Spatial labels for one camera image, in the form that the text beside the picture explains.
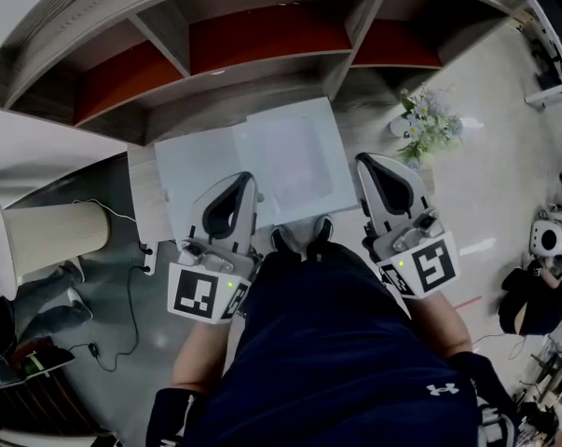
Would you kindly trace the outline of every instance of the tiled floor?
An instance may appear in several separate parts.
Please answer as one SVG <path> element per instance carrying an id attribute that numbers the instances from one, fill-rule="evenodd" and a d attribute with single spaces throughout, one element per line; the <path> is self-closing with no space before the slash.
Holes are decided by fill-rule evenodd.
<path id="1" fill-rule="evenodd" d="M 532 70 L 523 37 L 504 27 L 432 82 L 432 86 L 449 90 L 453 106 L 462 116 L 483 123 L 480 129 L 468 129 L 458 149 L 438 155 L 433 163 L 433 203 L 445 226 L 454 232 L 459 249 L 468 253 L 460 258 L 460 280 L 446 295 L 455 305 L 481 297 L 459 311 L 473 339 L 500 333 L 494 316 L 500 283 L 528 244 L 536 210 L 559 191 L 562 102 L 543 111 L 525 105 L 524 95 L 535 88 Z M 383 120 L 385 111 L 372 107 L 337 115 L 350 158 L 361 151 L 393 151 L 394 141 L 384 132 Z M 86 198 L 99 198 L 124 213 L 131 211 L 129 179 L 122 161 L 87 171 L 83 182 L 73 179 L 62 184 L 49 195 L 50 201 L 84 198 L 80 187 Z M 366 257 L 361 247 L 364 223 L 360 210 L 336 215 L 335 240 Z M 129 222 L 117 220 L 113 234 L 106 251 L 85 260 L 89 283 L 81 292 L 94 309 L 95 319 L 57 337 L 64 346 L 97 342 L 109 366 L 114 352 L 132 344 L 125 276 L 131 264 L 143 259 Z M 266 245 L 266 234 L 257 244 Z M 121 358 L 113 374 L 102 371 L 85 348 L 76 351 L 77 361 L 67 367 L 97 418 L 129 446 L 144 445 L 154 393 L 167 385 L 172 362 L 191 325 L 164 309 L 167 263 L 174 253 L 172 244 L 161 244 L 157 274 L 133 279 L 131 292 L 142 336 L 137 352 Z M 510 389 L 531 368 L 529 353 L 541 346 L 541 338 L 530 338 L 521 354 L 509 360 L 519 341 L 517 336 L 503 336 L 475 346 L 492 359 Z"/>

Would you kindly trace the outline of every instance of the navy blue shirt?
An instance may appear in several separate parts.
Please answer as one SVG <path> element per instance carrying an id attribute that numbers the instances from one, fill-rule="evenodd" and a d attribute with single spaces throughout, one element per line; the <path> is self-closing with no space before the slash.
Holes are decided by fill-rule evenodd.
<path id="1" fill-rule="evenodd" d="M 487 359 L 435 357 L 377 279 L 306 262 L 247 302 L 238 354 L 210 399 L 194 397 L 184 446 L 474 446 L 476 378 L 513 406 Z M 190 394 L 158 394 L 150 447 L 179 433 Z"/>

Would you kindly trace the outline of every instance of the white cable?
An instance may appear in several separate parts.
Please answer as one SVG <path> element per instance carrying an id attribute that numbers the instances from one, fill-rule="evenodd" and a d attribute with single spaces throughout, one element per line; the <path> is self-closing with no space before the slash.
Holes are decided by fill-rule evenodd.
<path id="1" fill-rule="evenodd" d="M 127 215 L 121 215 L 120 213 L 116 213 L 113 209 L 111 209 L 110 207 L 106 207 L 103 203 L 99 202 L 95 198 L 91 198 L 89 200 L 74 200 L 72 202 L 72 204 L 81 204 L 83 202 L 94 202 L 95 204 L 100 205 L 103 209 L 110 211 L 116 217 L 121 217 L 122 219 L 128 219 L 128 220 L 131 220 L 132 222 L 134 222 L 135 224 L 137 224 L 135 219 L 132 219 L 131 217 L 128 217 Z"/>

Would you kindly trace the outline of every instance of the under armour logo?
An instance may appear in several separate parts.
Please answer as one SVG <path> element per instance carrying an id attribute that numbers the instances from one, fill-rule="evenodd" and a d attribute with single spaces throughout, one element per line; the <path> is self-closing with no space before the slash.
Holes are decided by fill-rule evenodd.
<path id="1" fill-rule="evenodd" d="M 427 386 L 427 388 L 430 390 L 430 394 L 432 396 L 440 396 L 440 393 L 442 392 L 449 392 L 450 394 L 457 394 L 459 392 L 455 385 L 451 383 L 448 383 L 446 387 L 440 387 L 439 389 L 436 389 L 435 385 Z"/>

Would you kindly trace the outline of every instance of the potted plant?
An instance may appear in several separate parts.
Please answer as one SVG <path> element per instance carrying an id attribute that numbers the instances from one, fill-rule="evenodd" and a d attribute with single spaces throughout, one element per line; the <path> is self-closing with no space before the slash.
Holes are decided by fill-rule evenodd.
<path id="1" fill-rule="evenodd" d="M 463 123 L 450 112 L 441 89 L 424 88 L 418 96 L 401 94 L 405 113 L 389 124 L 391 132 L 411 140 L 399 150 L 399 157 L 412 169 L 421 166 L 423 158 L 443 149 L 460 138 Z"/>

